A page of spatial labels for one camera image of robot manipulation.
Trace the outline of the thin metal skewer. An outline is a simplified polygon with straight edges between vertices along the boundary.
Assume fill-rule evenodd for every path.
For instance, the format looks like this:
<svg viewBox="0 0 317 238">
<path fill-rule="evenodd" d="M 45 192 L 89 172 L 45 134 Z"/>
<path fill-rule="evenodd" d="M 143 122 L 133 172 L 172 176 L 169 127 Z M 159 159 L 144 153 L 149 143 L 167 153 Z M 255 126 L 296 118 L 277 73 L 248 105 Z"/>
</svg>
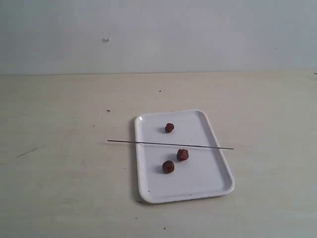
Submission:
<svg viewBox="0 0 317 238">
<path fill-rule="evenodd" d="M 204 145 L 187 145 L 187 144 L 172 144 L 172 143 L 157 143 L 157 142 L 140 142 L 140 141 L 125 141 L 125 140 L 107 140 L 107 142 L 113 143 L 130 143 L 130 144 L 146 144 L 146 145 L 166 145 L 166 146 L 183 146 L 183 147 L 196 147 L 196 148 L 211 148 L 211 149 L 223 149 L 223 150 L 234 150 L 230 147 L 214 147 Z"/>
</svg>

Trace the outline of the white rectangular plastic tray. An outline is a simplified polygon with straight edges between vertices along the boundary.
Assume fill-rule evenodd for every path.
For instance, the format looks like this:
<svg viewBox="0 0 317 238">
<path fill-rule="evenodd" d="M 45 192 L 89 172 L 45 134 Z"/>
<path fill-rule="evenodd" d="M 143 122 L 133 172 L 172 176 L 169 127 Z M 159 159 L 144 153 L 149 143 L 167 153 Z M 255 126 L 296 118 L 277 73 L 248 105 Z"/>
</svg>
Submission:
<svg viewBox="0 0 317 238">
<path fill-rule="evenodd" d="M 171 133 L 167 123 L 174 124 Z M 200 110 L 143 114 L 135 118 L 135 139 L 140 142 L 189 144 L 220 147 L 207 115 Z M 148 203 L 167 203 L 223 196 L 235 180 L 223 151 L 211 148 L 136 144 L 139 194 Z M 189 151 L 189 159 L 177 160 L 179 149 Z M 175 169 L 166 174 L 165 161 Z"/>
</svg>

